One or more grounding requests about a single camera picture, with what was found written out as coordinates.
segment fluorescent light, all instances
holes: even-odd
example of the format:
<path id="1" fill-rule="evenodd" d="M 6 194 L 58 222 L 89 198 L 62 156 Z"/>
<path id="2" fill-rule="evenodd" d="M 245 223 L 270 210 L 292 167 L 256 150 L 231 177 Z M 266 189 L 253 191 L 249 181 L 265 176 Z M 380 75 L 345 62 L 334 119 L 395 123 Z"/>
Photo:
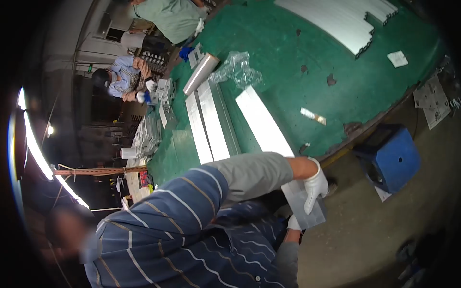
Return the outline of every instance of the fluorescent light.
<path id="1" fill-rule="evenodd" d="M 18 95 L 18 105 L 21 107 L 22 110 L 26 109 L 24 90 L 22 88 Z M 24 111 L 24 122 L 26 125 L 27 147 L 29 148 L 30 153 L 34 157 L 35 162 L 37 163 L 38 167 L 40 167 L 43 174 L 45 174 L 46 178 L 48 178 L 48 180 L 53 180 L 53 171 L 51 171 L 50 166 L 46 162 L 45 158 L 43 157 L 43 154 L 40 151 L 40 148 L 38 147 L 37 141 L 35 140 L 34 132 L 32 132 L 32 126 L 30 125 L 29 116 L 27 115 L 26 111 Z M 47 133 L 48 134 L 53 133 L 53 128 L 51 126 L 48 126 Z M 82 198 L 80 198 L 77 194 L 75 194 L 75 192 L 64 181 L 61 175 L 55 175 L 55 177 L 61 183 L 61 185 L 67 190 L 67 192 L 69 192 L 69 194 L 75 200 L 77 200 L 78 203 L 80 203 L 81 205 L 89 209 L 89 206 L 85 203 L 85 201 L 83 201 Z"/>
<path id="2" fill-rule="evenodd" d="M 40 170 L 43 172 L 43 174 L 45 174 L 45 177 L 48 178 L 48 180 L 53 180 L 53 172 L 51 171 L 50 166 L 46 162 L 45 158 L 43 157 L 43 154 L 40 151 L 40 148 L 38 147 L 37 141 L 34 137 L 34 133 L 32 132 L 32 126 L 30 125 L 29 116 L 27 115 L 26 111 L 24 111 L 24 122 L 26 125 L 27 147 L 29 148 L 30 153 L 34 157 L 38 167 L 40 167 Z"/>
<path id="3" fill-rule="evenodd" d="M 85 203 L 85 201 L 82 200 L 82 198 L 80 198 L 77 194 L 75 194 L 74 190 L 72 190 L 72 188 L 69 186 L 69 184 L 67 184 L 65 181 L 64 181 L 64 178 L 61 176 L 61 175 L 54 175 L 56 177 L 56 179 L 61 183 L 62 187 L 64 187 L 64 189 L 67 190 L 67 192 L 69 192 L 69 194 L 75 199 L 77 200 L 78 203 L 80 203 L 81 205 L 85 206 L 86 208 L 89 209 L 89 206 Z"/>
<path id="4" fill-rule="evenodd" d="M 48 128 L 47 128 L 47 134 L 48 134 L 48 135 L 51 135 L 51 134 L 53 134 L 53 132 L 54 132 L 54 128 L 53 128 L 52 126 L 48 126 Z"/>
<path id="5" fill-rule="evenodd" d="M 18 106 L 21 107 L 22 110 L 26 110 L 26 98 L 24 97 L 24 89 L 22 88 L 18 95 Z"/>

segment blue glove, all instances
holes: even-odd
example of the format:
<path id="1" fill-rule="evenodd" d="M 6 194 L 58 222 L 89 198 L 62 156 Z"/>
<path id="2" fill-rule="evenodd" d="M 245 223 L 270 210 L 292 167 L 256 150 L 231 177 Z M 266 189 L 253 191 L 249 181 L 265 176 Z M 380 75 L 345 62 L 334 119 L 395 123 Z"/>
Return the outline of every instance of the blue glove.
<path id="1" fill-rule="evenodd" d="M 194 47 L 183 47 L 181 51 L 179 51 L 179 57 L 184 59 L 184 62 L 187 63 L 189 60 L 189 53 L 191 53 L 194 50 Z"/>

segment plastic wrap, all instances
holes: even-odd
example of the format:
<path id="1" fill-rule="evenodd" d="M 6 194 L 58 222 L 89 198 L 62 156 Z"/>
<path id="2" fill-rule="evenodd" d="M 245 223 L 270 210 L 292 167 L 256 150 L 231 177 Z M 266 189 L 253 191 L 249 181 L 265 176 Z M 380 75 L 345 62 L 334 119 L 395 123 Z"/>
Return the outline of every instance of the plastic wrap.
<path id="1" fill-rule="evenodd" d="M 262 81 L 262 74 L 250 68 L 249 60 L 248 52 L 230 51 L 226 61 L 208 77 L 208 80 L 219 83 L 232 79 L 240 89 L 254 86 Z"/>

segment stretch film roll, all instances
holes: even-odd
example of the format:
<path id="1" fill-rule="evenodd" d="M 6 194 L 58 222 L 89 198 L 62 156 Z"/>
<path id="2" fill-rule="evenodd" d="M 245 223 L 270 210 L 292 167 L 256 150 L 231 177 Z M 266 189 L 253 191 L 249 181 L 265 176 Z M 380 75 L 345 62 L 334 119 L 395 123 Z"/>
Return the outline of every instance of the stretch film roll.
<path id="1" fill-rule="evenodd" d="M 214 68 L 219 63 L 219 59 L 211 55 L 210 53 L 205 54 L 200 63 L 197 65 L 197 68 L 192 73 L 192 76 L 187 81 L 186 86 L 184 86 L 184 94 L 191 95 L 193 91 L 196 91 L 197 88 L 205 81 Z"/>

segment concrete floor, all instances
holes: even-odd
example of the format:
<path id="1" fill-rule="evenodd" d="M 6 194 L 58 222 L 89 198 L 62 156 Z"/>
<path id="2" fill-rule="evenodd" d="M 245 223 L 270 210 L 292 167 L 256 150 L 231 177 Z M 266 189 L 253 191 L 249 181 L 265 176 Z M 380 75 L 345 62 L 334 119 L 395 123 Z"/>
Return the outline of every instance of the concrete floor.
<path id="1" fill-rule="evenodd" d="M 388 123 L 415 131 L 413 98 Z M 459 200 L 461 113 L 429 131 L 419 112 L 416 146 L 421 169 L 397 194 L 381 202 L 352 153 L 325 168 L 339 189 L 325 199 L 327 221 L 307 231 L 299 254 L 300 287 L 399 287 L 395 253 L 407 239 L 446 226 Z"/>

